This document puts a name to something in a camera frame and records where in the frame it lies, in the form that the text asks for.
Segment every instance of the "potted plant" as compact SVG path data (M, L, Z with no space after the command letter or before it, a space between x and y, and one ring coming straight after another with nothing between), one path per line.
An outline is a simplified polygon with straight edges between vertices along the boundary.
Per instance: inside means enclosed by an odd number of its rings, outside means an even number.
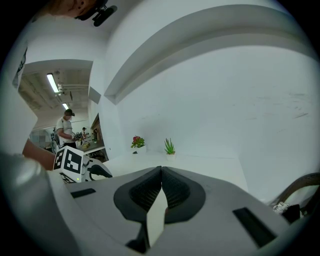
M170 138L170 142L169 140L166 138L165 142L165 152L166 152L166 159L168 161L174 161L176 160L176 151L175 151L175 146L172 144L171 142L171 138Z
M139 136L133 137L131 148L135 148L136 149L135 151L138 154L147 152L147 146L145 145L145 140Z

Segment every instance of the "small plant pot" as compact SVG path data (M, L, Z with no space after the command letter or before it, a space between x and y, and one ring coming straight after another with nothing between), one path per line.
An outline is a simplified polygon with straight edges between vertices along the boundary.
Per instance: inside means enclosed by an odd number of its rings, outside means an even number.
M176 160L176 154L166 154L166 159L168 161L174 161Z
M147 152L147 146L144 145L142 147L134 147L133 151L136 151L138 154L145 154Z

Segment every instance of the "ceiling light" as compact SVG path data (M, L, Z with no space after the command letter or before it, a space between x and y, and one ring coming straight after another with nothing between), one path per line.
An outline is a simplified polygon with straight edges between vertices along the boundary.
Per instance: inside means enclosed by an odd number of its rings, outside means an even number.
M49 83L50 83L53 91L54 91L55 93L58 93L59 90L58 90L58 87L57 87L57 85L56 85L56 82L55 82L55 79L54 79L53 74L52 74L52 73L49 73L49 74L46 75L46 77L48 78Z

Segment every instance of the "desk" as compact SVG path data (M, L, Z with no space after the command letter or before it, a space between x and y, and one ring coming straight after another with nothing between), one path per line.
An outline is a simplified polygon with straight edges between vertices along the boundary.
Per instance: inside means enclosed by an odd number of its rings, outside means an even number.
M175 161L168 161L165 153L147 151L145 154L128 152L103 164L113 177L149 167L167 166L224 180L248 192L247 181L238 158L208 158L177 154Z
M90 154L92 152L96 152L99 150L103 150L105 148L105 144L103 140L98 140L97 143L90 142L90 146L87 148L83 148L82 146L78 147L77 150L81 150L84 152L84 155Z

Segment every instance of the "white t-shirt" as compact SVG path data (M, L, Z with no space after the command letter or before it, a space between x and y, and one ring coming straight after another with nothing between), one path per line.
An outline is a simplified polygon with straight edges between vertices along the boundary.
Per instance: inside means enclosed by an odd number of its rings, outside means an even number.
M63 129L63 132L65 134L69 134L71 135L72 132L72 126L71 126L71 122L68 120L64 120L63 117L59 118L58 121L56 122L56 127L55 129L58 131L59 129ZM61 136L59 136L59 140L60 140L60 145L63 146L64 143L73 143L74 141L72 139L68 139L68 138L62 138Z

